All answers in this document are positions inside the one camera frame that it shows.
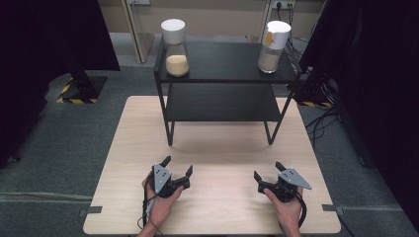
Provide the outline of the labelled glass jar white lid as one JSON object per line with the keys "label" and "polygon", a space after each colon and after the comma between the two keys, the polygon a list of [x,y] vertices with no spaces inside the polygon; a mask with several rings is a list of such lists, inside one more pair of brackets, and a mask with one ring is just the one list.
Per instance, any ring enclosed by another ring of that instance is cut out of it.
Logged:
{"label": "labelled glass jar white lid", "polygon": [[283,21],[271,21],[263,35],[258,67],[264,73],[274,73],[286,47],[292,27]]}

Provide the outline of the glass jar with beige grains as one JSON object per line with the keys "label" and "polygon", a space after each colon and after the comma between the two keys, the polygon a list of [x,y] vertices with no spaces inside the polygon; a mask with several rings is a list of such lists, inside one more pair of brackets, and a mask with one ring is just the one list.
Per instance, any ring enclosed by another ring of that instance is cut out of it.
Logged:
{"label": "glass jar with beige grains", "polygon": [[168,19],[161,23],[162,36],[166,49],[166,70],[174,77],[189,72],[189,61],[185,46],[186,24],[180,19]]}

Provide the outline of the beige wooden frame post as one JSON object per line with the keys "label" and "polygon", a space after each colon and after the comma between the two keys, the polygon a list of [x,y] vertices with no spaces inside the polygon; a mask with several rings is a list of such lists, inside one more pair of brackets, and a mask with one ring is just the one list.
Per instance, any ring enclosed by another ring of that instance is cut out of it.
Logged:
{"label": "beige wooden frame post", "polygon": [[140,28],[139,20],[134,13],[136,7],[134,4],[135,1],[136,0],[122,0],[122,4],[137,61],[139,63],[145,63],[149,52],[152,49],[154,34],[145,33]]}

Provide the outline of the grey tape strip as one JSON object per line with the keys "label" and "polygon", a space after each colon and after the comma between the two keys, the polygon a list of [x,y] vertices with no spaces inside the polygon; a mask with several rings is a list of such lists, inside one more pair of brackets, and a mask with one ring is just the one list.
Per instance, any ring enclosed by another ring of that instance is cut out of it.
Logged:
{"label": "grey tape strip", "polygon": [[86,209],[80,209],[78,216],[84,217],[89,213],[101,213],[102,212],[102,206],[89,206]]}
{"label": "grey tape strip", "polygon": [[344,209],[342,207],[334,205],[334,204],[323,204],[322,209],[324,211],[336,212],[338,215],[342,215],[344,213]]}

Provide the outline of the white wall power outlet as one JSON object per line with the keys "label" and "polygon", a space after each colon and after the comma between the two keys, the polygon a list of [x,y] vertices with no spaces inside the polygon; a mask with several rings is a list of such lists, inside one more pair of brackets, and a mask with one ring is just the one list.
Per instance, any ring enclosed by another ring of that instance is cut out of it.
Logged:
{"label": "white wall power outlet", "polygon": [[273,0],[272,8],[280,10],[290,10],[293,9],[295,5],[295,0]]}

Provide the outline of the black two-tier metal shelf rack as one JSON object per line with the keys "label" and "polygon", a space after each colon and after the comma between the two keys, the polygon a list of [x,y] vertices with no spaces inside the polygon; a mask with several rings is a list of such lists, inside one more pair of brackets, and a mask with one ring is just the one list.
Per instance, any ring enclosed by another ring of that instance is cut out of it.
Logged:
{"label": "black two-tier metal shelf rack", "polygon": [[278,70],[262,72],[257,65],[261,47],[259,43],[189,42],[189,72],[174,77],[166,68],[168,47],[160,43],[153,72],[169,144],[175,124],[185,121],[258,121],[266,127],[268,142],[275,141],[278,130],[268,126],[282,123],[289,102],[280,107],[273,86],[295,86],[302,70],[287,44]]}

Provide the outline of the white frame post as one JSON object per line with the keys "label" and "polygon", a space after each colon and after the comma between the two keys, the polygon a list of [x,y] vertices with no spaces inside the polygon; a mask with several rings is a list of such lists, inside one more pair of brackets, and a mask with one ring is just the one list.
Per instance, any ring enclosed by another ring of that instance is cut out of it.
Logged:
{"label": "white frame post", "polygon": [[258,42],[261,42],[267,24],[271,20],[274,0],[258,0],[258,15],[260,16]]}

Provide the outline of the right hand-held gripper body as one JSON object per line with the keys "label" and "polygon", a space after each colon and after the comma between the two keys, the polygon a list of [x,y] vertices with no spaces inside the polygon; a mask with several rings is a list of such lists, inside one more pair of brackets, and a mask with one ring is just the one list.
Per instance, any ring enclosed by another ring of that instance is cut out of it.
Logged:
{"label": "right hand-held gripper body", "polygon": [[294,168],[287,168],[283,172],[279,171],[278,179],[275,183],[269,183],[262,180],[262,182],[257,184],[259,193],[262,194],[265,189],[268,189],[274,193],[281,202],[293,200],[297,194],[298,187],[307,190],[312,189],[312,185]]}

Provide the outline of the black stand base striped tape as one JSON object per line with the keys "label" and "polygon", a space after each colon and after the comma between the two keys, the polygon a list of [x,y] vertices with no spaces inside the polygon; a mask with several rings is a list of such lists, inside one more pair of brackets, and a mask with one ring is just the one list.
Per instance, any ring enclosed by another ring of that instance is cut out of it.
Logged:
{"label": "black stand base striped tape", "polygon": [[105,76],[89,76],[84,71],[71,73],[57,102],[61,104],[95,104],[106,81]]}
{"label": "black stand base striped tape", "polygon": [[325,79],[313,67],[308,67],[299,78],[289,83],[287,88],[293,100],[302,106],[331,108],[333,102],[324,91]]}

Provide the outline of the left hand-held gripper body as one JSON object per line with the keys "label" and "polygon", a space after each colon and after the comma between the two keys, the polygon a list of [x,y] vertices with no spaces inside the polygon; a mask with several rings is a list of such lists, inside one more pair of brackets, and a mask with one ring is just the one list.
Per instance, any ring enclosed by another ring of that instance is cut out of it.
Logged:
{"label": "left hand-held gripper body", "polygon": [[179,187],[188,189],[191,185],[190,178],[186,175],[177,180],[172,179],[172,172],[156,164],[152,167],[153,190],[161,198],[168,198],[175,193]]}

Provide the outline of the person's left hand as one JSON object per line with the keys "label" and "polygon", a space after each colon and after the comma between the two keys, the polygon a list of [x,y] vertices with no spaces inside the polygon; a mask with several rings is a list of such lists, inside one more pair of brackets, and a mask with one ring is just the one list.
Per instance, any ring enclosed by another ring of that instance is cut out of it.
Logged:
{"label": "person's left hand", "polygon": [[142,186],[145,188],[145,207],[151,207],[146,214],[147,223],[144,225],[143,229],[156,231],[168,218],[173,204],[180,197],[184,188],[178,188],[174,194],[169,197],[160,197],[151,188],[147,179],[142,181]]}

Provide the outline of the person's right hand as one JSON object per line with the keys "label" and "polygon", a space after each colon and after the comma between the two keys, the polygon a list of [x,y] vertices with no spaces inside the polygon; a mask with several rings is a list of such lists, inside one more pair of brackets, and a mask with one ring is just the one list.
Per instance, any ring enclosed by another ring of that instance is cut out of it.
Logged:
{"label": "person's right hand", "polygon": [[302,207],[298,199],[295,197],[292,201],[281,202],[276,195],[270,190],[265,189],[264,194],[273,204],[279,225],[284,233],[284,230],[299,230],[299,218]]}

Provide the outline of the dark curtain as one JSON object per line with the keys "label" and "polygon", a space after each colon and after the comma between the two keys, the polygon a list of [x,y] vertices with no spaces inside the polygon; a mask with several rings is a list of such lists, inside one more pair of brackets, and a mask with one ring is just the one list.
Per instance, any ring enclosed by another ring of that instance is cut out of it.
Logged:
{"label": "dark curtain", "polygon": [[325,0],[302,70],[337,101],[419,231],[419,0]]}
{"label": "dark curtain", "polygon": [[0,0],[0,169],[53,79],[119,69],[98,0]]}

